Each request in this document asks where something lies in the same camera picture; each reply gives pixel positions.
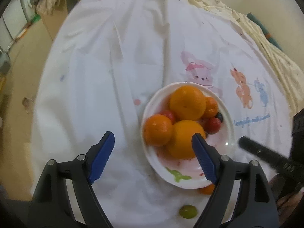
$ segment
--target pink bunny print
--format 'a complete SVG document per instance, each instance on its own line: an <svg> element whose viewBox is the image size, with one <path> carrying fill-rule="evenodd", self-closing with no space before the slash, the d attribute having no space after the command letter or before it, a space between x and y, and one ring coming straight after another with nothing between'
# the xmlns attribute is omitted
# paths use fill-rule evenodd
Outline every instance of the pink bunny print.
<svg viewBox="0 0 304 228"><path fill-rule="evenodd" d="M213 65L204 60L196 59L194 55L187 51L182 51L180 55L182 62L186 65L187 73L191 74L189 80L206 86L212 92L217 93L219 97L222 97L222 90L212 86L213 77L211 70L213 69Z"/></svg>

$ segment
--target green object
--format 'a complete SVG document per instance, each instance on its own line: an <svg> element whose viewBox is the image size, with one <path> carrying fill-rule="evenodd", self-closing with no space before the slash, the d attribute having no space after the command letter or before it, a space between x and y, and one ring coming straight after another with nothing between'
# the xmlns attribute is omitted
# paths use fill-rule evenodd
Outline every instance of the green object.
<svg viewBox="0 0 304 228"><path fill-rule="evenodd" d="M167 171L169 171L173 176L177 183L179 183L181 180L190 180L192 179L191 176L186 176L181 174L178 170L170 170L168 167L166 167Z"/></svg>
<svg viewBox="0 0 304 228"><path fill-rule="evenodd" d="M247 14L247 18L250 19L251 21L253 21L255 24L257 24L259 27L261 27L262 32L264 33L266 39L272 43L274 46L276 46L277 48L279 48L281 51L282 48L279 46L278 42L273 38L273 36L268 32L268 30L266 29L266 27L263 26L263 24L252 14L249 13Z"/></svg>
<svg viewBox="0 0 304 228"><path fill-rule="evenodd" d="M35 22L39 21L40 18L41 18L40 15L39 15L39 14L36 14L36 15L34 16L34 18L32 19L31 23L35 23Z"/></svg>
<svg viewBox="0 0 304 228"><path fill-rule="evenodd" d="M192 219L197 216L197 208L193 205L185 205L181 207L178 213L185 219Z"/></svg>

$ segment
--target red spot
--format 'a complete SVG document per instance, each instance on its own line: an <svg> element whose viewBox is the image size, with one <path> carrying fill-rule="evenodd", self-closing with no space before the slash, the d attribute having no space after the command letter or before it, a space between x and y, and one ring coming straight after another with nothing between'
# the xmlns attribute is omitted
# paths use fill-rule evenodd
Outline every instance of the red spot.
<svg viewBox="0 0 304 228"><path fill-rule="evenodd" d="M135 105L140 105L140 104L141 104L141 101L140 101L139 99L135 99L135 100L134 100L134 104L135 104Z"/></svg>

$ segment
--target white bedsheet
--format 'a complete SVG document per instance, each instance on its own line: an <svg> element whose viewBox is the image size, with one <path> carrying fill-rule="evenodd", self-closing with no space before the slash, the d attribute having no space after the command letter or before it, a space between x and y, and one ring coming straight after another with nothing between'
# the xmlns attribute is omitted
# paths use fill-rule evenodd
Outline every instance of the white bedsheet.
<svg viewBox="0 0 304 228"><path fill-rule="evenodd" d="M215 92L234 121L236 138L246 135L288 155L291 127L282 87L238 25L187 0L81 0L57 35L36 98L36 182L48 159L72 160L112 131L115 148L93 189L113 226L194 225L198 216L183 219L178 209L192 204L201 212L208 196L160 179L139 139L148 100L179 81ZM254 158L240 149L231 157ZM271 178L274 171L261 164Z"/></svg>

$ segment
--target orange cartoon animal print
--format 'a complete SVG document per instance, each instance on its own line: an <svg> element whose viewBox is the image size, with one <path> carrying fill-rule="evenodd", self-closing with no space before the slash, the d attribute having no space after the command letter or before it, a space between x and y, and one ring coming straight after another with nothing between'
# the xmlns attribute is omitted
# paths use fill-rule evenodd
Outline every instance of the orange cartoon animal print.
<svg viewBox="0 0 304 228"><path fill-rule="evenodd" d="M236 68L230 70L232 77L235 79L239 87L236 89L236 94L240 98L243 103L244 108L251 109L252 108L252 97L250 96L250 89L246 84L246 77L243 73L238 72Z"/></svg>

